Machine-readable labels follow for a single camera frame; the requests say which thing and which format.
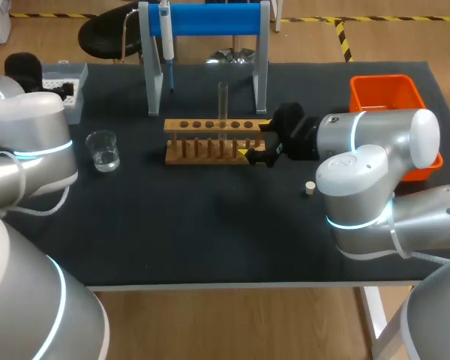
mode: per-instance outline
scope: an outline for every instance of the white cable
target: white cable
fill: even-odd
[[[70,186],[67,186],[63,192],[63,195],[61,195],[61,199],[58,202],[58,204],[55,205],[50,210],[38,211],[38,210],[33,210],[31,208],[21,208],[19,206],[14,206],[12,208],[8,208],[7,210],[9,212],[22,212],[23,214],[28,214],[28,215],[33,215],[33,216],[49,216],[49,215],[55,214],[63,206],[63,204],[65,204],[65,201],[67,201],[69,191],[70,191]]]
[[[427,260],[427,261],[431,261],[432,263],[438,263],[438,264],[442,264],[442,265],[446,265],[450,262],[450,259],[447,259],[445,257],[429,255],[427,253],[417,253],[415,251],[412,251],[410,253],[410,255],[412,257],[416,257],[417,259]]]
[[[15,163],[16,167],[18,168],[18,172],[19,172],[19,195],[15,199],[15,201],[13,202],[13,204],[11,206],[7,206],[5,208],[0,208],[0,218],[4,218],[7,215],[7,212],[22,212],[23,214],[33,215],[33,216],[42,216],[42,217],[49,216],[49,215],[55,214],[63,206],[63,204],[65,204],[65,201],[67,200],[67,197],[68,197],[68,193],[70,192],[70,186],[67,186],[64,189],[63,195],[61,195],[61,199],[60,199],[60,201],[58,201],[58,204],[55,205],[50,210],[38,211],[38,210],[33,210],[31,208],[22,208],[22,207],[16,206],[16,204],[18,204],[25,196],[25,191],[26,191],[25,169],[23,168],[22,162],[20,160],[18,160],[14,154],[11,154],[8,151],[0,151],[0,155],[6,155],[10,159],[12,159],[12,161]]]
[[[417,259],[420,260],[427,260],[431,261],[432,263],[438,263],[441,265],[446,265],[450,261],[450,259],[446,259],[445,257],[429,255],[427,253],[418,253],[416,251],[405,251],[401,247],[400,241],[398,240],[397,232],[395,231],[395,223],[393,221],[393,215],[391,211],[388,214],[387,222],[390,229],[391,240],[393,241],[393,245],[395,246],[396,250],[384,250],[378,251],[376,253],[354,254],[354,253],[346,253],[345,251],[342,251],[339,247],[337,247],[337,249],[345,257],[348,257],[353,260],[372,260],[377,259],[379,257],[385,257],[390,254],[399,254],[402,257],[402,259],[409,259],[410,257],[416,257]]]
[[[19,180],[20,180],[19,193],[18,193],[18,197],[15,199],[15,201],[11,205],[11,206],[15,206],[22,200],[23,196],[25,195],[26,181],[27,181],[26,176],[25,176],[25,169],[23,169],[22,162],[20,160],[18,160],[17,157],[15,155],[13,155],[11,152],[0,151],[0,155],[8,156],[15,163],[16,167],[18,167],[18,175],[19,175]]]
[[[388,228],[390,229],[391,240],[393,241],[393,245],[395,249],[397,249],[398,254],[402,257],[402,259],[410,258],[410,254],[404,249],[402,249],[402,245],[400,245],[400,241],[398,240],[397,232],[395,231],[395,223],[393,222],[393,213],[390,211],[387,217]]]

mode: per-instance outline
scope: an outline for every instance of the small cork stopper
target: small cork stopper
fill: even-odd
[[[317,186],[313,181],[307,181],[307,183],[305,184],[305,193],[307,195],[313,195],[316,187]]]

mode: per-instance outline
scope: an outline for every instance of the orange plastic bin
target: orange plastic bin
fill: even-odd
[[[403,109],[426,109],[415,83],[403,74],[354,76],[350,80],[352,97],[349,110],[383,111]],[[416,169],[402,178],[402,182],[421,182],[443,165],[442,155],[427,169]]]

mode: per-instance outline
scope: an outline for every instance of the pipette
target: pipette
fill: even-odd
[[[163,58],[169,71],[170,92],[173,92],[173,33],[170,1],[161,0],[158,5],[160,13],[160,30],[162,33]]]

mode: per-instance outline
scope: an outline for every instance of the black table surface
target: black table surface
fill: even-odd
[[[270,64],[267,116],[297,101],[324,116],[346,112],[350,78],[407,74],[439,119],[443,168],[400,194],[450,184],[450,111],[426,63]],[[398,255],[369,261],[335,247],[319,194],[303,199],[318,163],[281,157],[265,166],[165,166],[165,118],[212,119],[217,84],[229,84],[229,118],[254,112],[251,67],[175,67],[164,79],[160,116],[148,117],[143,69],[89,65],[80,125],[70,127],[79,178],[63,208],[47,218],[10,213],[6,221],[87,286],[281,282],[418,281],[437,265]],[[95,172],[85,147],[99,129],[118,138],[120,167]],[[60,194],[30,199],[49,209]],[[432,254],[450,257],[450,250]]]

